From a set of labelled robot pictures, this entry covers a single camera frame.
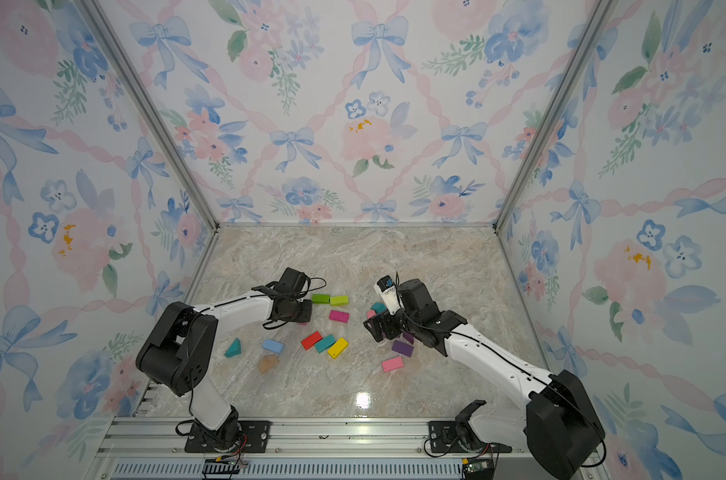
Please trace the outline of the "lime green block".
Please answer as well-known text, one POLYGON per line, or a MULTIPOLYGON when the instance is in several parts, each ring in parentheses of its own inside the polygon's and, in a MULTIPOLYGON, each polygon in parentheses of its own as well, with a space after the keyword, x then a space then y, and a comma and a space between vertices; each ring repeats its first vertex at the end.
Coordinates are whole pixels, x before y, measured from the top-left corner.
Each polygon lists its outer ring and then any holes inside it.
POLYGON ((332 306, 343 306, 349 304, 349 297, 347 295, 332 296, 330 298, 330 305, 332 306))

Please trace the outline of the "magenta block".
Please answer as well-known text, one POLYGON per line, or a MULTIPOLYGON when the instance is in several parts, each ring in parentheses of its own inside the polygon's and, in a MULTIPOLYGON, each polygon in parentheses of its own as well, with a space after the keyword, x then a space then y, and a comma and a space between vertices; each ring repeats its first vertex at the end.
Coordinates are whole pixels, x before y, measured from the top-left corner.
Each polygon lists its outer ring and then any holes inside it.
POLYGON ((348 323, 350 314, 348 312, 332 310, 329 314, 329 319, 340 323, 348 323))

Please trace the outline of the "red block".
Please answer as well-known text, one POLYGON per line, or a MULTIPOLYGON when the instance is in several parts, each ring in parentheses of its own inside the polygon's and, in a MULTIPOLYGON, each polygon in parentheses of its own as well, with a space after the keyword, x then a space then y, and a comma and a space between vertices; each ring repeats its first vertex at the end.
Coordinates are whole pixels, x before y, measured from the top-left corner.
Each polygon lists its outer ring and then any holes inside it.
POLYGON ((323 335, 319 331, 315 331, 301 341, 301 345, 305 351, 313 348, 317 343, 323 340, 323 335))

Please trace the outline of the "yellow block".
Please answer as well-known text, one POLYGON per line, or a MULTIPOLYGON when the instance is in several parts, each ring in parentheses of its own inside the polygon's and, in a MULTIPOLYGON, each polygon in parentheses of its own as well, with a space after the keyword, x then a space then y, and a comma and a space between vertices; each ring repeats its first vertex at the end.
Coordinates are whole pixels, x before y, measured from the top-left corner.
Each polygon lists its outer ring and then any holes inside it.
POLYGON ((349 346, 349 342, 345 338, 338 339, 328 350, 327 353, 337 359, 349 346))

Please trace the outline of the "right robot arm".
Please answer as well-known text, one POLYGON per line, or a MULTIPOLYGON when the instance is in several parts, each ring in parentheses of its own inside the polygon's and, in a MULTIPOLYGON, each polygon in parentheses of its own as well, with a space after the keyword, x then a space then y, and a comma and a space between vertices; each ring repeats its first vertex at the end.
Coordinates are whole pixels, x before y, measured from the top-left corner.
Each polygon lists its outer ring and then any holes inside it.
POLYGON ((607 453, 604 427, 575 374, 554 374, 512 354, 460 314, 441 309, 419 279, 399 283, 385 276, 374 289, 386 309, 364 326, 376 341, 410 334, 481 375, 516 406, 499 410, 473 401, 455 417, 453 436, 435 434, 443 452, 456 446, 478 453, 520 447, 556 479, 572 478, 592 467, 593 454, 607 453))

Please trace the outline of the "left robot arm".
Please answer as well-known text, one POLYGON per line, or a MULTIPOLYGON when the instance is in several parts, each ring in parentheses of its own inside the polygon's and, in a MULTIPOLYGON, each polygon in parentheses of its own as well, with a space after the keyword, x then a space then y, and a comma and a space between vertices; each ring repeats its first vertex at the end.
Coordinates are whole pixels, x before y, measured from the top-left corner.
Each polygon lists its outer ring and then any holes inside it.
POLYGON ((267 331, 308 323, 314 279, 293 268, 281 278, 229 300, 207 305, 169 304, 136 356, 136 368, 176 396, 189 395, 186 433, 201 446, 222 453, 244 450, 250 440, 237 409, 224 399, 208 374, 219 337, 250 324, 267 331))

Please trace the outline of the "purple block lower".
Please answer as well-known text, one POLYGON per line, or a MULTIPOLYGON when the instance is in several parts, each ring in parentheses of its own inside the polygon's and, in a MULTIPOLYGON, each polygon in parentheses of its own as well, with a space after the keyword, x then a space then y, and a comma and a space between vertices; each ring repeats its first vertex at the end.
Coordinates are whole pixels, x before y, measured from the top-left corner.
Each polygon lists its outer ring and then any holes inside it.
POLYGON ((411 357, 414 352, 414 346, 408 342, 395 340, 392 344, 392 350, 400 355, 411 357))

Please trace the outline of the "light blue block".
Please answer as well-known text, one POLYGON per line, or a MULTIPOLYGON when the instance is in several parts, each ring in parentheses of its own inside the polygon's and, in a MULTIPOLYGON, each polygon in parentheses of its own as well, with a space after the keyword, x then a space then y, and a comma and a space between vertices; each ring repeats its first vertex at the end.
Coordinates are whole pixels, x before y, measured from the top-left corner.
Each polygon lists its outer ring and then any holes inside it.
POLYGON ((272 352, 273 354, 276 354, 276 355, 280 355, 284 350, 283 343, 275 341, 275 340, 271 340, 271 339, 266 339, 263 342, 262 347, 265 350, 272 352))

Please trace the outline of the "teal rectangular block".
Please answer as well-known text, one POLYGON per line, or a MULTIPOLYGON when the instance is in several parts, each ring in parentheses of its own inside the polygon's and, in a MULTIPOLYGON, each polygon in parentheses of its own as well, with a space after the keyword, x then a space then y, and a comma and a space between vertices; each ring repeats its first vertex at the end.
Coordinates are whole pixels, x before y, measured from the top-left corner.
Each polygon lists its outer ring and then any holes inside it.
POLYGON ((327 335, 317 342, 314 347, 318 353, 323 353, 329 350, 336 341, 337 339, 333 335, 327 335))

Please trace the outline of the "tan wooden block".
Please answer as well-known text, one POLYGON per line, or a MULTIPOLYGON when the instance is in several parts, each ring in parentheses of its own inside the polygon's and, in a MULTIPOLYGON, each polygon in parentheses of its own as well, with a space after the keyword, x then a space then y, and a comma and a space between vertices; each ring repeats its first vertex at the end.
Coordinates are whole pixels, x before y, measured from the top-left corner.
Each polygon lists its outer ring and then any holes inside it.
POLYGON ((264 375, 279 364, 280 360, 277 355, 266 355, 260 359, 257 364, 258 371, 264 375))

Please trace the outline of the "teal triangle block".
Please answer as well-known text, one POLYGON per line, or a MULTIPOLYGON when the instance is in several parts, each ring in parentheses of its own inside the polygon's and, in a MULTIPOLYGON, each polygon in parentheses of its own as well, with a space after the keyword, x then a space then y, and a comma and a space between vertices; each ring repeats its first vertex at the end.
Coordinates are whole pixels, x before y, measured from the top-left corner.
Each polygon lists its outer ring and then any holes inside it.
POLYGON ((225 352, 226 358, 233 358, 235 356, 238 356, 242 353, 242 345, 241 340, 239 338, 236 338, 232 344, 228 347, 228 349, 225 352))

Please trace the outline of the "green circuit board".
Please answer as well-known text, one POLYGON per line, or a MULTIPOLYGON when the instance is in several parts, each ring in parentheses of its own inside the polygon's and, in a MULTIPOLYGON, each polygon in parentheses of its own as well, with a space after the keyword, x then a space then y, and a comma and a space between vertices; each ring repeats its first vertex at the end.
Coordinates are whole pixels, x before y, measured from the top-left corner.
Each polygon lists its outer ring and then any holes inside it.
POLYGON ((491 459, 464 459, 462 463, 463 480, 493 480, 496 465, 491 459))

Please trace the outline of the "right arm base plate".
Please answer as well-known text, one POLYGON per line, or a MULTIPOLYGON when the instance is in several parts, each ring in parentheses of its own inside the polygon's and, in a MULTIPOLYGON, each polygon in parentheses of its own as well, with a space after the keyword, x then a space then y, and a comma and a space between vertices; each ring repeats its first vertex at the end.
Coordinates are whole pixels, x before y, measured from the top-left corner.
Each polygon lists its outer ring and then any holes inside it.
POLYGON ((430 421, 428 430, 423 450, 431 458, 441 458, 449 454, 480 457, 513 452, 510 446, 481 441, 467 423, 430 421))

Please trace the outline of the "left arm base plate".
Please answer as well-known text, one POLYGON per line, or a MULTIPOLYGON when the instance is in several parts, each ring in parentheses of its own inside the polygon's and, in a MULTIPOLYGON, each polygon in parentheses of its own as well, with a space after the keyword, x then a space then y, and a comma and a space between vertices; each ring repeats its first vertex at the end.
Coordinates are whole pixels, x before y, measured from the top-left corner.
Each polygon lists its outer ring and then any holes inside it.
POLYGON ((176 430, 186 439, 186 453, 237 454, 265 453, 271 427, 267 420, 241 420, 213 431, 197 420, 189 420, 180 422, 176 430))

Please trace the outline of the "left frame post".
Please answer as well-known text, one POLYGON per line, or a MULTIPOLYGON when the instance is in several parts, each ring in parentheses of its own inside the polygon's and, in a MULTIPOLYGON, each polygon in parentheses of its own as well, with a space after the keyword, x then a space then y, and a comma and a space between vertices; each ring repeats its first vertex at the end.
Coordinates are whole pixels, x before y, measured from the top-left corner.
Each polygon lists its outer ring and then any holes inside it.
POLYGON ((165 126, 159 109, 140 79, 138 70, 110 24, 105 11, 98 1, 75 1, 74 4, 100 42, 100 45, 104 48, 108 59, 121 75, 132 101, 147 124, 148 130, 155 137, 173 170, 179 176, 182 186, 187 190, 192 203, 202 214, 206 225, 216 232, 220 224, 215 219, 212 208, 193 178, 192 171, 181 157, 171 132, 165 126))

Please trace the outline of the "frame post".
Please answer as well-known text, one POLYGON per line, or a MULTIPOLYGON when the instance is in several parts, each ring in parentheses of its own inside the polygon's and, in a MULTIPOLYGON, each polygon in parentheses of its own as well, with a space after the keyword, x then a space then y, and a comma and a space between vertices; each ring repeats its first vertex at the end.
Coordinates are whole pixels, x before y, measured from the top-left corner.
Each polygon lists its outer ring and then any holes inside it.
POLYGON ((147 124, 148 130, 155 137, 173 170, 179 176, 182 186, 187 190, 192 203, 202 214, 206 225, 216 232, 220 224, 215 219, 212 208, 193 178, 192 171, 181 157, 171 132, 165 126, 159 109, 140 79, 138 70, 110 24, 105 11, 98 1, 75 1, 74 4, 100 42, 100 45, 104 48, 108 59, 121 75, 132 101, 147 124))
POLYGON ((606 24, 610 19, 614 7, 615 1, 600 0, 596 3, 595 9, 588 17, 579 43, 569 62, 566 64, 563 79, 554 90, 554 95, 547 109, 544 111, 542 124, 532 140, 531 149, 521 163, 520 170, 514 177, 512 186, 505 197, 504 206, 500 210, 497 221, 494 224, 494 231, 497 235, 501 234, 507 224, 511 222, 515 205, 523 193, 528 176, 535 169, 545 144, 549 140, 550 135, 555 131, 555 127, 567 106, 575 89, 575 85, 586 68, 588 58, 592 55, 603 31, 606 29, 606 24))

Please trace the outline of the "right frame post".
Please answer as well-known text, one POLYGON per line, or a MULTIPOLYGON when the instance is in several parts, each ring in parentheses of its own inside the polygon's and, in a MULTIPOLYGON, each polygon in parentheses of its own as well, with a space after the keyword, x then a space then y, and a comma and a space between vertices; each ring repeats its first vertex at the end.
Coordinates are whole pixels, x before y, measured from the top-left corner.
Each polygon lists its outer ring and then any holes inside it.
POLYGON ((610 19, 614 7, 615 1, 600 0, 596 3, 595 9, 588 17, 579 43, 569 62, 566 64, 563 79, 554 90, 554 95, 547 109, 544 111, 542 124, 532 140, 531 149, 521 163, 520 170, 514 177, 512 186, 505 197, 504 206, 500 210, 497 221, 494 224, 494 231, 497 235, 501 234, 507 224, 511 222, 515 205, 523 193, 528 176, 535 169, 545 144, 549 140, 550 135, 555 131, 555 127, 567 106, 575 89, 575 85, 586 68, 588 58, 592 55, 603 31, 606 29, 606 24, 610 19))

